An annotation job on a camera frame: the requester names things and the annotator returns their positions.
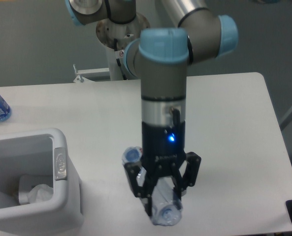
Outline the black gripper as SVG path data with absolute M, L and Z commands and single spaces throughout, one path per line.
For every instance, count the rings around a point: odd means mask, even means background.
M 195 185 L 201 157 L 194 152 L 185 154 L 185 127 L 185 122 L 173 127 L 142 122 L 142 160 L 124 164 L 130 189 L 135 197 L 145 201 L 144 208 L 148 216 L 152 216 L 152 194 L 159 177 L 171 175 L 177 197 L 182 197 L 188 187 Z M 187 165 L 181 175 L 179 168 L 184 161 Z M 142 186 L 137 181 L 141 163 L 146 170 Z

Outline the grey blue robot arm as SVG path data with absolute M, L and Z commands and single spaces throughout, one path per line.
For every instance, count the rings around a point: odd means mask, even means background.
M 238 28 L 228 15 L 214 16 L 203 0 L 164 0 L 173 28 L 149 28 L 140 22 L 133 0 L 68 0 L 74 23 L 103 24 L 100 42 L 111 48 L 122 78 L 141 81 L 141 159 L 124 165 L 133 194 L 148 216 L 154 211 L 159 179 L 173 180 L 180 200 L 195 184 L 201 158 L 185 153 L 188 65 L 232 52 Z

